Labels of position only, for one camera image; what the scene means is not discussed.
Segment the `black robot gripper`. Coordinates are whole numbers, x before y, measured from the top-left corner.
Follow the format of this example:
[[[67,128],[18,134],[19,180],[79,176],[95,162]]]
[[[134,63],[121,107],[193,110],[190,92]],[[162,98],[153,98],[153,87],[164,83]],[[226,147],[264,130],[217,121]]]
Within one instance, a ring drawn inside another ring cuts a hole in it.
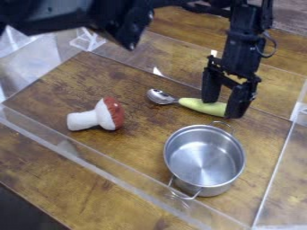
[[[221,58],[209,55],[202,72],[201,100],[213,103],[218,99],[220,87],[232,89],[224,117],[238,119],[256,96],[260,82],[254,74],[264,57],[265,39],[246,31],[228,31]]]

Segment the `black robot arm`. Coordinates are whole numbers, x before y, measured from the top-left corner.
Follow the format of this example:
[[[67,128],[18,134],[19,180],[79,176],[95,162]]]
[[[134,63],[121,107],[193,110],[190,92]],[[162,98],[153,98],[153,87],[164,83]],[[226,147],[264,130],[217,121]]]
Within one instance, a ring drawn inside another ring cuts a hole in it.
[[[229,19],[222,56],[206,58],[201,100],[214,102],[220,88],[228,87],[230,95],[221,116],[237,119],[256,96],[260,60],[269,57],[264,49],[273,0],[261,0],[260,5],[248,0],[0,0],[0,35],[6,27],[27,36],[85,27],[132,50],[153,19],[153,10],[165,6]]]

